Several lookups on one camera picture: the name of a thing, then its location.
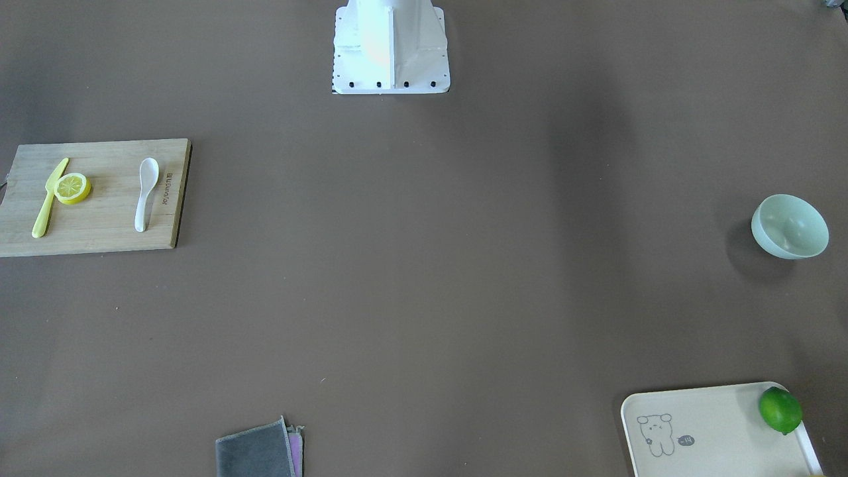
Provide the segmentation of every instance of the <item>tray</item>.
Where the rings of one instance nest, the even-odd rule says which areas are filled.
[[[762,420],[773,382],[629,396],[622,422],[636,477],[808,477],[821,474],[804,424],[788,435]]]

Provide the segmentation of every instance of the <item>white spoon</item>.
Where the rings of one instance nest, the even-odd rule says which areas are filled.
[[[147,226],[144,223],[144,215],[148,208],[148,196],[159,181],[159,163],[156,159],[148,157],[143,160],[141,167],[138,168],[138,177],[142,181],[142,192],[138,195],[138,207],[136,207],[136,230],[144,232]]]

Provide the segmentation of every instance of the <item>cartoon bear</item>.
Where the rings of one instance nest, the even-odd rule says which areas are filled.
[[[636,421],[639,422],[642,437],[654,457],[660,457],[662,454],[670,456],[674,453],[671,414],[639,416]]]

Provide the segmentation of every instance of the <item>lime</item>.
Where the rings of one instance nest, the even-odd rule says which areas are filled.
[[[79,172],[71,172],[56,181],[53,194],[62,204],[71,205],[81,202],[91,191],[92,183],[88,181],[87,177]]]
[[[787,435],[801,423],[801,404],[788,391],[772,386],[760,396],[760,414],[769,427]]]

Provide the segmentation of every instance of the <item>plastic knife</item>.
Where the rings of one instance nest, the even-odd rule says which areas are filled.
[[[56,187],[56,182],[60,177],[62,177],[64,168],[68,166],[68,160],[68,158],[62,159],[62,162],[59,162],[59,165],[53,169],[53,172],[44,184],[44,188],[47,190],[47,197],[44,199],[42,210],[38,212],[36,225],[32,226],[32,236],[36,239],[43,236],[44,232],[47,230],[47,220],[50,218],[50,208],[53,207],[53,189]]]

